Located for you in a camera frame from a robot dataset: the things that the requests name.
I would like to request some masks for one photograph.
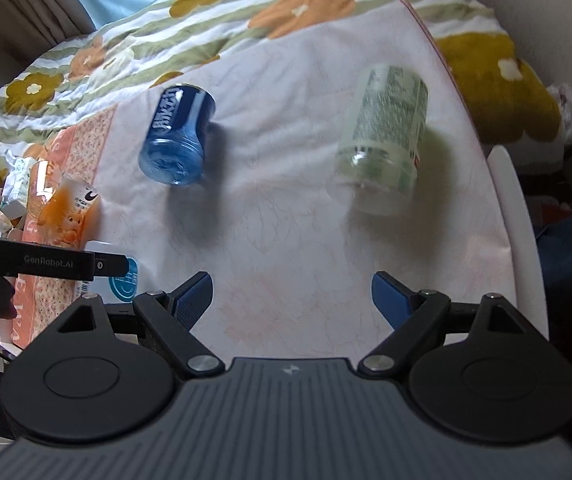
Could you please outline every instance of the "finger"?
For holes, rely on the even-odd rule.
[[[1,319],[14,319],[17,317],[17,309],[10,304],[6,310],[0,314]]]

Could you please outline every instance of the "white chair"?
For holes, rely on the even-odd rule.
[[[499,206],[511,243],[517,309],[548,339],[546,295],[535,235],[511,156],[495,146],[487,158]]]

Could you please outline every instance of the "blue gripper pad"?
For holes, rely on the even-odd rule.
[[[397,330],[413,313],[412,290],[403,286],[387,272],[377,272],[370,285],[372,302],[389,325]]]
[[[190,330],[212,302],[212,278],[207,272],[198,272],[171,293],[174,297],[171,314],[186,330]]]

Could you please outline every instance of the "bottle label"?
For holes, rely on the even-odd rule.
[[[137,268],[136,261],[128,258],[130,268],[125,276],[114,277],[108,279],[112,293],[121,301],[128,303],[136,296],[136,277]]]
[[[411,186],[427,103],[428,88],[411,70],[377,64],[362,73],[339,142],[338,157],[346,161],[341,172],[400,190]],[[356,154],[363,158],[351,164]]]
[[[148,128],[150,138],[171,136],[182,128],[194,130],[201,145],[204,132],[215,111],[215,102],[205,90],[188,84],[166,88]]]

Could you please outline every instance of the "circular pad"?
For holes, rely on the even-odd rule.
[[[73,357],[50,367],[44,380],[51,392],[68,399],[104,394],[119,379],[119,368],[98,357]]]
[[[572,418],[572,367],[541,335],[469,335],[423,355],[408,384],[438,425],[490,444],[539,440]]]

